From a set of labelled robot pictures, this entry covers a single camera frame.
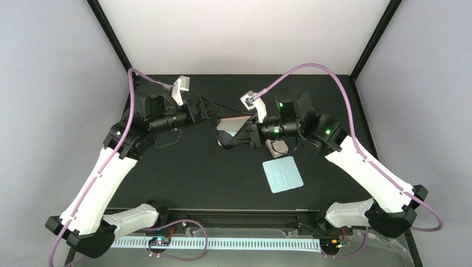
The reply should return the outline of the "pink glasses case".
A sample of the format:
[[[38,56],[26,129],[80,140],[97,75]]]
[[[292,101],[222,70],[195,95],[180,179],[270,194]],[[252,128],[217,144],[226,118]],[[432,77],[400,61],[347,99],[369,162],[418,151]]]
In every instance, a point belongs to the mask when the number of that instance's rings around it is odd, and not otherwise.
[[[237,134],[250,116],[221,118],[217,121],[217,142],[223,147]]]

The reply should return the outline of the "grey glasses case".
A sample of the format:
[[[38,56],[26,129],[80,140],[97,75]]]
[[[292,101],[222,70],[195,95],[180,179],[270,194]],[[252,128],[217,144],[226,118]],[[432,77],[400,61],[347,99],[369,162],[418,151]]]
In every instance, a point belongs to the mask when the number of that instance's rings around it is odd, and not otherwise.
[[[267,140],[265,144],[275,159],[288,153],[288,146],[282,140]]]

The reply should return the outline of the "black sunglasses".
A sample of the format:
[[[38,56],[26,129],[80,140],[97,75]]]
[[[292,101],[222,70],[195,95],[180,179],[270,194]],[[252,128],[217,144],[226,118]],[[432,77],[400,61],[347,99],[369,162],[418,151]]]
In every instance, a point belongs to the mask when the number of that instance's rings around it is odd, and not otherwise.
[[[232,146],[231,139],[253,114],[224,106],[220,106],[220,109],[221,116],[216,122],[218,145],[229,148]]]

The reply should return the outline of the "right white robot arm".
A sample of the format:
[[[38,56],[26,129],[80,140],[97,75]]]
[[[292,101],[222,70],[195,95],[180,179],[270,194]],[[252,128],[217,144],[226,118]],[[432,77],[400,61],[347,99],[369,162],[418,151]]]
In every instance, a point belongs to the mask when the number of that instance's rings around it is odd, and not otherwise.
[[[241,97],[243,105],[255,110],[255,114],[229,141],[230,146],[249,144],[259,148],[265,141],[294,138],[361,185],[370,194],[369,199],[334,202],[318,214],[317,225],[324,233],[345,226],[360,226],[396,238],[412,228],[416,209],[428,193],[424,186],[413,186],[399,179],[350,136],[338,120],[317,114],[306,91],[281,92],[275,99],[279,114],[270,116],[264,102],[254,92]]]

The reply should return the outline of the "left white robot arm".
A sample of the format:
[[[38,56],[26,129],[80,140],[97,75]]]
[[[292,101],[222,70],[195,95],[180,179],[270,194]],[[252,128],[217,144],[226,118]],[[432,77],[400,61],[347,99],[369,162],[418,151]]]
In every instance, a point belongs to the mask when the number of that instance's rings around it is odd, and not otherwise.
[[[189,80],[184,76],[175,81],[170,92],[132,89],[130,107],[110,128],[82,189],[61,215],[48,218],[46,228],[76,252],[96,259],[123,236],[165,225],[168,209],[153,200],[116,214],[105,211],[126,175],[156,144],[158,134],[221,115],[220,107],[203,96],[182,99],[181,92],[188,89]]]

